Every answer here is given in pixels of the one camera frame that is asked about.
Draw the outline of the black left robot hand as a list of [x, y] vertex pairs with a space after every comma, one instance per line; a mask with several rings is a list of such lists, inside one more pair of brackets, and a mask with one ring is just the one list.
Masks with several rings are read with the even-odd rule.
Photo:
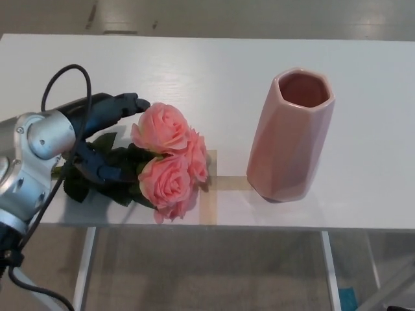
[[117, 96], [97, 93], [91, 97], [91, 102], [91, 111], [84, 132], [81, 132], [80, 128], [86, 114], [88, 99], [78, 99], [58, 108], [58, 111], [70, 121], [76, 137], [81, 138], [72, 165], [88, 181], [98, 185], [135, 182], [135, 173], [127, 168], [111, 166], [105, 158], [105, 152], [90, 146], [86, 139], [114, 126], [122, 118], [145, 112], [150, 107], [150, 102], [139, 98], [136, 93], [123, 93]]

